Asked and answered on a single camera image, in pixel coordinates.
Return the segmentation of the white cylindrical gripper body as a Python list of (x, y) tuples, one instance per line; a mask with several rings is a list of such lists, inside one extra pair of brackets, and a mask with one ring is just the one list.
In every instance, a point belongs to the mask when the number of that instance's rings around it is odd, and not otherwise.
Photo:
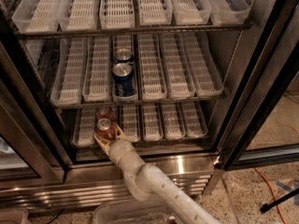
[(140, 166), (140, 157), (132, 143), (127, 140), (115, 141), (108, 151), (108, 156), (121, 169), (135, 169)]

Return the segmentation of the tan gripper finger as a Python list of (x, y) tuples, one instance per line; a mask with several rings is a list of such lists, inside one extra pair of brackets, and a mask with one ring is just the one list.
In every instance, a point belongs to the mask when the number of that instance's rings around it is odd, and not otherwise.
[(94, 136), (94, 140), (99, 145), (99, 147), (108, 155), (110, 147), (111, 147), (111, 142), (109, 140), (106, 140), (105, 138), (98, 136), (98, 135)]
[(121, 129), (121, 127), (118, 124), (115, 124), (115, 128), (116, 128), (116, 139), (117, 140), (125, 140), (126, 135), (125, 135), (124, 131)]

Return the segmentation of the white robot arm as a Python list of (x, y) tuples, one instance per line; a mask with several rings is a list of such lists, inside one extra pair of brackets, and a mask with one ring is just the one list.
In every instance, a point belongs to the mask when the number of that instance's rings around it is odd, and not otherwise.
[(94, 139), (121, 169), (125, 185), (136, 200), (144, 202), (156, 194), (184, 224), (221, 224), (177, 187), (161, 169), (145, 162), (117, 124), (112, 123), (111, 133), (108, 129), (96, 129)]

